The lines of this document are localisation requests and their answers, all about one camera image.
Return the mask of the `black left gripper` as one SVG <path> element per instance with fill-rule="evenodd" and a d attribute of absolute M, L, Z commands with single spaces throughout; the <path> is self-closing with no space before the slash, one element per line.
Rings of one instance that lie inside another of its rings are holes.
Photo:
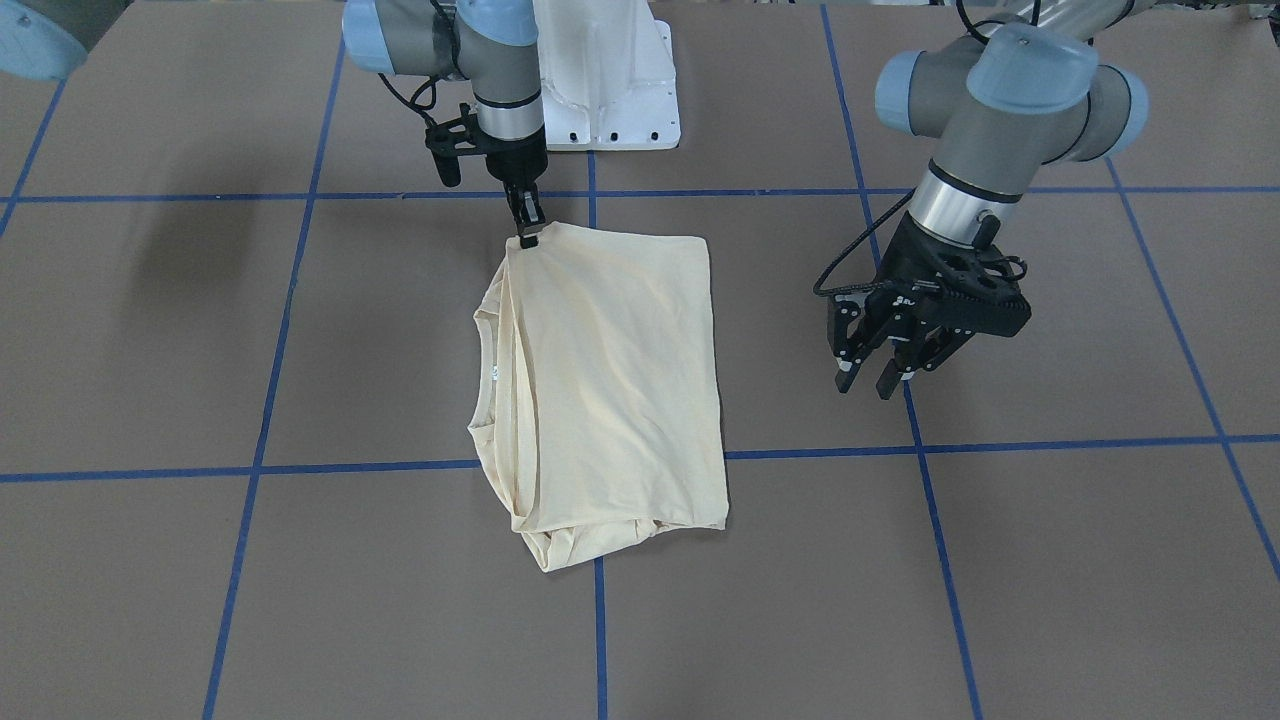
<path fill-rule="evenodd" d="M 979 220 L 974 245 L 956 245 L 928 232 L 909 214 L 899 222 L 872 281 L 827 288 L 827 342 L 837 363 L 835 386 L 847 393 L 865 360 L 893 341 L 893 356 L 876 383 L 882 400 L 918 372 L 933 372 L 972 337 L 946 324 L 940 255 L 995 246 L 1000 219 Z"/>

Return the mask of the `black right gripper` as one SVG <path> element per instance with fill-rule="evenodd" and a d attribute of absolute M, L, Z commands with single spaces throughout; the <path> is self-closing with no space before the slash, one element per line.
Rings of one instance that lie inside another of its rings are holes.
<path fill-rule="evenodd" d="M 536 247 L 538 233 L 547 224 L 536 184 L 548 165 L 545 132 L 536 132 L 520 141 L 502 141 L 494 152 L 486 155 L 486 170 L 504 184 L 507 206 L 521 249 Z"/>

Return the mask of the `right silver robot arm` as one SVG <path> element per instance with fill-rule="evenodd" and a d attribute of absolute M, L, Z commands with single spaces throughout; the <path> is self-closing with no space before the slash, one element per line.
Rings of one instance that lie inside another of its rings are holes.
<path fill-rule="evenodd" d="M 348 1 L 342 32 L 352 61 L 425 124 L 442 183 L 458 186 L 461 158 L 483 156 L 520 246 L 538 246 L 548 146 L 532 3 Z"/>

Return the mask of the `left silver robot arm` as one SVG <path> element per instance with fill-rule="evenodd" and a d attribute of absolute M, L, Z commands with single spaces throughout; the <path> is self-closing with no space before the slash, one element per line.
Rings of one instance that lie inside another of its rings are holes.
<path fill-rule="evenodd" d="M 1111 158 L 1133 143 L 1149 95 L 1133 73 L 1103 64 L 1092 41 L 1151 9 L 1148 1 L 1033 1 L 987 20 L 937 53 L 901 53 L 876 85 L 879 120 L 933 138 L 920 182 L 891 209 L 899 219 L 876 275 L 813 291 L 827 301 L 827 338 L 846 392 L 881 346 L 893 354 L 882 398 L 933 372 L 972 337 L 1015 336 L 1032 310 L 1027 264 L 997 233 L 1038 169 Z"/>

